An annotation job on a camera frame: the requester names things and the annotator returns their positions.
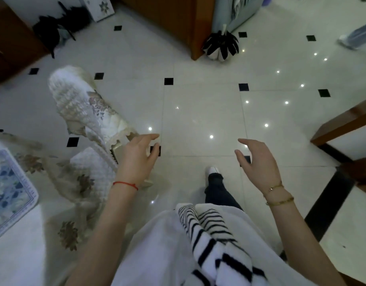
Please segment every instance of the bracelet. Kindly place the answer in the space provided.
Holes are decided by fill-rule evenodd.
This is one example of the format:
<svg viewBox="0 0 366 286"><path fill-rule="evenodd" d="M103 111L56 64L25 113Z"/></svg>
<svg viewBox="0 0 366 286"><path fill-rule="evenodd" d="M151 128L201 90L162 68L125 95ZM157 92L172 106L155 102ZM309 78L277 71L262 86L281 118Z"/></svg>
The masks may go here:
<svg viewBox="0 0 366 286"><path fill-rule="evenodd" d="M286 201L281 201L281 202L276 202L276 203L268 203L266 202L266 205L267 206L280 206L280 205L283 205L283 204L286 204L288 202L291 202L291 201L294 201L294 197L290 197L290 199L287 199Z"/></svg>
<svg viewBox="0 0 366 286"><path fill-rule="evenodd" d="M277 186L273 186L269 189L269 191L264 195L264 197L266 197L272 190L274 190L277 187L284 187L284 185L282 184L282 181L280 181L280 183Z"/></svg>
<svg viewBox="0 0 366 286"><path fill-rule="evenodd" d="M136 187L135 184L129 184L129 183L126 183L126 182L114 182L113 185L115 185L115 184L125 184L125 185L131 186L134 189L138 190L138 188Z"/></svg>

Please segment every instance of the forearm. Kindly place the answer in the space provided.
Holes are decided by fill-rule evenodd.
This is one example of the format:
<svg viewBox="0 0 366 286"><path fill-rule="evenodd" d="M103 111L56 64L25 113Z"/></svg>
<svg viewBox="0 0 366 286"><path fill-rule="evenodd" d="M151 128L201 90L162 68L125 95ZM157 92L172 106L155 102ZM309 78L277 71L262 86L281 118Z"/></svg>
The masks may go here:
<svg viewBox="0 0 366 286"><path fill-rule="evenodd" d="M93 235L66 286L109 286L112 283L135 194L135 189L126 185L115 185L111 189Z"/></svg>
<svg viewBox="0 0 366 286"><path fill-rule="evenodd" d="M284 188L267 195L268 202L291 197ZM345 285L295 206L289 202L271 207L290 266L318 285Z"/></svg>

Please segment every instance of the white stem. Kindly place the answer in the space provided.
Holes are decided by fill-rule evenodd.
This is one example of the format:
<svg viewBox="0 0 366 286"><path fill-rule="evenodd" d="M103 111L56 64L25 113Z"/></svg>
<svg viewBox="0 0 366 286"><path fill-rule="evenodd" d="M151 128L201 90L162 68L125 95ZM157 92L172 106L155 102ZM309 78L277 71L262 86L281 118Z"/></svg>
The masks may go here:
<svg viewBox="0 0 366 286"><path fill-rule="evenodd" d="M221 32L221 35L224 35L226 29L227 29L227 24L223 24L223 31Z"/></svg>

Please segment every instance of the gray fabric cover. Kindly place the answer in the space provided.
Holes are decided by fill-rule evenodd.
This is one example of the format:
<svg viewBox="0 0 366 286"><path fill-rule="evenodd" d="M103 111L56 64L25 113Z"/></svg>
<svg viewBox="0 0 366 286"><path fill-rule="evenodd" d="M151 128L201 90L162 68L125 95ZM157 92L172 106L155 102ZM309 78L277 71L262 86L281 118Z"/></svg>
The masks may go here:
<svg viewBox="0 0 366 286"><path fill-rule="evenodd" d="M227 24L227 31L232 32L255 14L261 7L263 1L264 0L249 0L245 7L241 8L237 18L232 20L233 0L216 0L214 18L212 21L212 32L221 31L223 29L223 24Z"/></svg>

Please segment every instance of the left hand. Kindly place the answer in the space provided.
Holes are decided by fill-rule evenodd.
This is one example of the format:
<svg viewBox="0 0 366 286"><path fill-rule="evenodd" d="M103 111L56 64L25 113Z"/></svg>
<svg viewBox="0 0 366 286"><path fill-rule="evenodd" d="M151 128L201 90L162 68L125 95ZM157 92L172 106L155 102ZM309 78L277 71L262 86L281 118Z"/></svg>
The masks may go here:
<svg viewBox="0 0 366 286"><path fill-rule="evenodd" d="M159 134L142 134L134 137L124 146L123 159L116 173L115 181L139 186L149 175L159 155L159 143L156 143L149 157L146 149L150 141Z"/></svg>

